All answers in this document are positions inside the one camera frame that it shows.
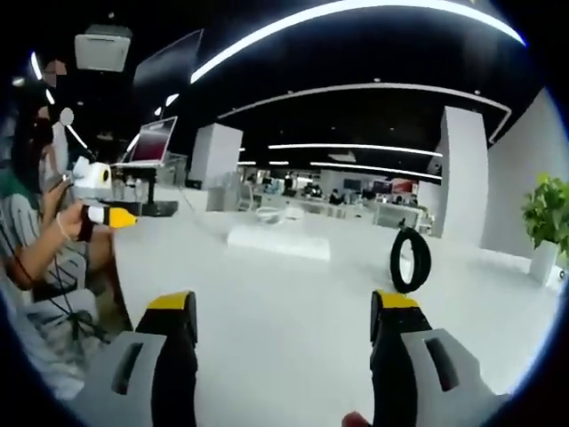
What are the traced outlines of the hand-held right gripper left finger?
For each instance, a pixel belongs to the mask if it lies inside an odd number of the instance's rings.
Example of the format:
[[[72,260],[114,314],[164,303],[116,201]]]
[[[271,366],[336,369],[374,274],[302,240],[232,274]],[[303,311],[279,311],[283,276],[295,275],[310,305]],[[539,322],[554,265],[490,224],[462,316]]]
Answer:
[[[195,426],[196,295],[152,301],[133,332],[92,361],[77,394],[85,426]]]

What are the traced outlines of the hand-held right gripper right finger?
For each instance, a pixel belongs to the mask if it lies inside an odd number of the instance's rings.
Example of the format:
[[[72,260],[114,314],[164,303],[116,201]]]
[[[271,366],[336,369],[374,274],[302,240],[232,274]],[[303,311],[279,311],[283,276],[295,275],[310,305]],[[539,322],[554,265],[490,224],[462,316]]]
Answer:
[[[485,383],[478,359],[403,294],[373,291],[370,341],[374,426],[482,426],[509,400]]]

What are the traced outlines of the person's left hand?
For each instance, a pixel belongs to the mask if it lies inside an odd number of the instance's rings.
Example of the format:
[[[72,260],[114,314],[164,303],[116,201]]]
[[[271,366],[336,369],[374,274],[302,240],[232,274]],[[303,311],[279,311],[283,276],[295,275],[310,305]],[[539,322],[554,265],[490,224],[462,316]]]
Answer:
[[[94,222],[88,216],[88,206],[76,203],[58,212],[55,220],[62,235],[70,241],[90,242]]]

